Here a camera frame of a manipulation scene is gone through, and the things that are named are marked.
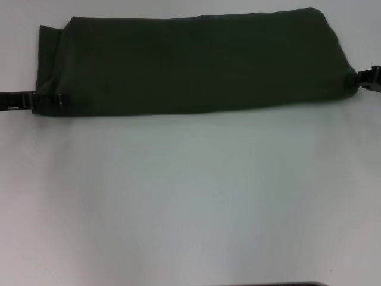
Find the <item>olive green bag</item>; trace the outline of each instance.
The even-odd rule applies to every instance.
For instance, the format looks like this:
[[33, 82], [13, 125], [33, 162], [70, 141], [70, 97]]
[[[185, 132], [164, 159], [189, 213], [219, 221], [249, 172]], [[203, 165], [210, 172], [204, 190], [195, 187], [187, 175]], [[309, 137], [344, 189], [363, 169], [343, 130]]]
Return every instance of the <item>olive green bag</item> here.
[[169, 20], [73, 17], [41, 26], [47, 116], [242, 110], [354, 95], [356, 72], [316, 9]]

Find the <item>white background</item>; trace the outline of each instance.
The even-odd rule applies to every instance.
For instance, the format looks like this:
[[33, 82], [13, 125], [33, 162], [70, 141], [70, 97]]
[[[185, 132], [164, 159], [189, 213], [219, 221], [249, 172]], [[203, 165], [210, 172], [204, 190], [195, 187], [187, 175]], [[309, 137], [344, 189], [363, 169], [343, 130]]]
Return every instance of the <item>white background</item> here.
[[[304, 7], [356, 70], [381, 63], [380, 1], [0, 0], [0, 91], [34, 89], [40, 24]], [[0, 285], [380, 281], [380, 94], [197, 116], [4, 112], [0, 134]]]

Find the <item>dark green fabric pouch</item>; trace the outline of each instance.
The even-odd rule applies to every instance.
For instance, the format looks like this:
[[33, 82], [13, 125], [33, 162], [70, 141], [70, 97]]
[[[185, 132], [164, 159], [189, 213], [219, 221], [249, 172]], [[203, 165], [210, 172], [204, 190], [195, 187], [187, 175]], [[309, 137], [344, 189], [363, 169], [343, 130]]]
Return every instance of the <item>dark green fabric pouch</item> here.
[[324, 15], [276, 13], [169, 20], [73, 17], [41, 26], [37, 94], [70, 105], [47, 116], [241, 110], [354, 95], [349, 65]]

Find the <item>black plastic buckle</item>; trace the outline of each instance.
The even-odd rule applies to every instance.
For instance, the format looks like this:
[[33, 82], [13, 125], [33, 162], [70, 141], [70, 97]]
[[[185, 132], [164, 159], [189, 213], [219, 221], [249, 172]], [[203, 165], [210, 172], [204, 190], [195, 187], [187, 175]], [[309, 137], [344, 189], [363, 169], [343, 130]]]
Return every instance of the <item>black plastic buckle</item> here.
[[67, 106], [68, 96], [63, 94], [36, 95], [35, 91], [0, 92], [0, 111], [28, 110], [41, 106]]
[[381, 92], [381, 66], [371, 68], [371, 70], [358, 72], [357, 85], [369, 91]]

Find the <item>white surface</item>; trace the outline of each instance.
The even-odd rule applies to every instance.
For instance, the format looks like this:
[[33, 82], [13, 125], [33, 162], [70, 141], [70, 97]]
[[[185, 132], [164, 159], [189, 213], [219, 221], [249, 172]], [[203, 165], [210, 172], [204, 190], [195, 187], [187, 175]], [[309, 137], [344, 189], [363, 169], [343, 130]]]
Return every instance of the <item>white surface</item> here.
[[[322, 10], [357, 70], [381, 2], [0, 2], [1, 91], [33, 89], [39, 24]], [[0, 285], [377, 285], [381, 97], [197, 116], [0, 114]]]

